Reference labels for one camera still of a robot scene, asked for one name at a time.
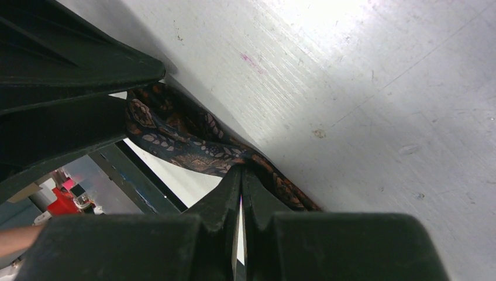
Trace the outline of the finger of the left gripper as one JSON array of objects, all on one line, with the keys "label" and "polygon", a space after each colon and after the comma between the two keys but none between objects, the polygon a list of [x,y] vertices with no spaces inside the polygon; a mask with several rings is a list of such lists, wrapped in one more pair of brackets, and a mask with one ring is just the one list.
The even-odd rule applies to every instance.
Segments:
[{"label": "finger of the left gripper", "polygon": [[112,96],[1,116],[1,202],[63,165],[125,137],[126,101]]},{"label": "finger of the left gripper", "polygon": [[57,1],[1,2],[1,114],[123,92],[165,73]]}]

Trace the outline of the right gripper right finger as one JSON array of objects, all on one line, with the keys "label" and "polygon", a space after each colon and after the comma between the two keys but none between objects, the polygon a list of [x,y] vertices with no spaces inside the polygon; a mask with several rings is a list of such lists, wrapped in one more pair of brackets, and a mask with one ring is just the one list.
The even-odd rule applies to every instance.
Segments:
[{"label": "right gripper right finger", "polygon": [[423,225],[399,213],[292,211],[243,171],[247,280],[448,280]]}]

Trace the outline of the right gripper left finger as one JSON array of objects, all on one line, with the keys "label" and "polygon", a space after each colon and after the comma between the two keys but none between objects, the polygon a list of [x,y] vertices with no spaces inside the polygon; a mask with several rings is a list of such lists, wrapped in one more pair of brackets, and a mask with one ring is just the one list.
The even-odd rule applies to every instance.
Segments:
[{"label": "right gripper left finger", "polygon": [[68,215],[43,228],[17,280],[235,280],[242,168],[181,214]]}]

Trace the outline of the dark orange paisley tie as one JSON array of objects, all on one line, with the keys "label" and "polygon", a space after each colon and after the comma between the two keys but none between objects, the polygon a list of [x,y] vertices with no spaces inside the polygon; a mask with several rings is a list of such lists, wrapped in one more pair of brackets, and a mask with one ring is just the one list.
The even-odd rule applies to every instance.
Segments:
[{"label": "dark orange paisley tie", "polygon": [[163,161],[218,177],[245,165],[290,209],[321,211],[265,156],[238,141],[213,114],[172,85],[156,82],[127,91],[125,118],[128,139]]}]

